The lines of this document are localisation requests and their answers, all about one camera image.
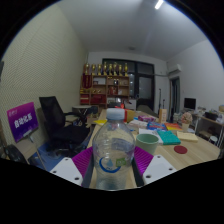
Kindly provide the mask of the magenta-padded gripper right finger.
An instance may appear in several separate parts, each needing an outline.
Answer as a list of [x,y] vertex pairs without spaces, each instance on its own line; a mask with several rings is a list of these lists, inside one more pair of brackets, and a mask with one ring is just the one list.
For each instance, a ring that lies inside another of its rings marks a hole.
[[132,168],[138,187],[176,172],[176,169],[162,155],[153,156],[139,147],[135,147]]

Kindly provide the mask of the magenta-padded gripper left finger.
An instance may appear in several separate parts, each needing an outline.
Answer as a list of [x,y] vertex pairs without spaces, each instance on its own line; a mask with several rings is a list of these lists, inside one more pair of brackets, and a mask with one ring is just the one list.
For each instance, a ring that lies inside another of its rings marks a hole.
[[73,158],[63,158],[51,173],[78,186],[88,188],[94,168],[92,148],[87,148]]

